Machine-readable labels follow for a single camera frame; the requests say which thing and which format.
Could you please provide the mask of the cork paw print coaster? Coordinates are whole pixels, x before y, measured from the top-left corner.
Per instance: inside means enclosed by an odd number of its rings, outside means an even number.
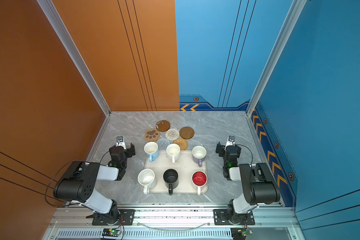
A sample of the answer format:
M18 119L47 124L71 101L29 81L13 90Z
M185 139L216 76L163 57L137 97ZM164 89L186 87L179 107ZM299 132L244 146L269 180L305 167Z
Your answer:
M145 131L144 140L148 142L155 142L161 136L161 132L159 132L156 128L148 129Z

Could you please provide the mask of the blue grey woven coaster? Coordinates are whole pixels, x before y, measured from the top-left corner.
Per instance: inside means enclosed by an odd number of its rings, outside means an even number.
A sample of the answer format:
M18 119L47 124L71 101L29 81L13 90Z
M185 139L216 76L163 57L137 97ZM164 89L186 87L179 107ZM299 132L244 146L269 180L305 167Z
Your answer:
M157 145L159 150L166 150L167 147L171 144L171 141L165 138L161 138L157 140Z

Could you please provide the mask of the tan rattan woven coaster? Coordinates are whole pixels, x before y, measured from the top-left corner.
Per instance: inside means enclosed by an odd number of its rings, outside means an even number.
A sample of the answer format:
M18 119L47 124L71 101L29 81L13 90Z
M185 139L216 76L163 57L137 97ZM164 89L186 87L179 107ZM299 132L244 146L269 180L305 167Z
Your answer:
M188 141L182 138L174 140L173 143L178 145L181 151L185 151L189 146Z

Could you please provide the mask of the plain brown cork coaster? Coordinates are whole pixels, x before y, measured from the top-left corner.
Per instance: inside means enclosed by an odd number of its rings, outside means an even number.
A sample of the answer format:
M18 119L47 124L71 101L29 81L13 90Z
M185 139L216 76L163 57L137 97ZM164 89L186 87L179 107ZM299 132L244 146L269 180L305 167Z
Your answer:
M189 140L195 135L195 131L191 127L183 127L180 130L180 136L183 139Z

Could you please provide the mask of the glossy brown round coaster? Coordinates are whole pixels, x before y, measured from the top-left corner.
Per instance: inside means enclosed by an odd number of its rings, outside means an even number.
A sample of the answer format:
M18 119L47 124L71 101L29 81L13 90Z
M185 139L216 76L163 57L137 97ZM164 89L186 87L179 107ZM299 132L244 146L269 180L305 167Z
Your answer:
M171 124L167 120L160 120L156 123L156 129L159 132L166 132L171 128Z

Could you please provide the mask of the white woven rope coaster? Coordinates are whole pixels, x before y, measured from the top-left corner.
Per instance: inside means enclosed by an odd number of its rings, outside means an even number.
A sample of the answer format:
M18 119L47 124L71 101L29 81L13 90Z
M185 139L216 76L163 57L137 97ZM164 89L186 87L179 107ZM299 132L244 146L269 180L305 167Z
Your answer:
M174 141L180 137L180 132L177 129L169 129L165 137L170 141Z

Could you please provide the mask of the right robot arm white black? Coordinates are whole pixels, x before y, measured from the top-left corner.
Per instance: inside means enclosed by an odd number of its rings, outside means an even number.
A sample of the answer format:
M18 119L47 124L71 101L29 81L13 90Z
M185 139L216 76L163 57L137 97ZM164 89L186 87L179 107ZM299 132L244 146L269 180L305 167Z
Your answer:
M241 146L231 143L217 143L216 153L223 158L223 176L229 181L240 181L242 194L230 200L227 206L227 220L233 225L246 222L252 210L260 204L273 204L281 199L279 187L268 164L239 164Z

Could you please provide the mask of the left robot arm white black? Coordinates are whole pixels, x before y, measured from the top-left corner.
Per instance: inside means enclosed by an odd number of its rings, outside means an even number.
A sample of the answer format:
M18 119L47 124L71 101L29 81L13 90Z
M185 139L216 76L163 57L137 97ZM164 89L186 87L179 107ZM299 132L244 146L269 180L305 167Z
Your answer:
M109 149L111 160L107 165L72 161L54 187L54 197L59 200L75 202L93 211L87 219L93 225L123 225L124 218L117 202L97 190L96 181L121 181L127 169L127 161L136 154L135 146L129 148L115 145Z

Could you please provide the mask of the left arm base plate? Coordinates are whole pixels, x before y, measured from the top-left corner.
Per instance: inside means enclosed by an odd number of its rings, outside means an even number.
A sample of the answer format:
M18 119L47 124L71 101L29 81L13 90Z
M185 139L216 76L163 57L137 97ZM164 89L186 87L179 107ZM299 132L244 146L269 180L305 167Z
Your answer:
M131 226L135 217L135 210L133 209L121 209L116 212L111 211L108 214L94 213L87 218L92 218L93 226Z

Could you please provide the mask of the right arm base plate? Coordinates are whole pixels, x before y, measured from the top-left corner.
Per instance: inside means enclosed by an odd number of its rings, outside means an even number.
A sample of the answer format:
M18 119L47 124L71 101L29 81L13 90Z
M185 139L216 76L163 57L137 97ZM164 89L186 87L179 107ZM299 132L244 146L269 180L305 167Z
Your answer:
M214 209L214 222L215 225L255 225L255 218L253 213L237 214L235 212L229 213L227 209Z

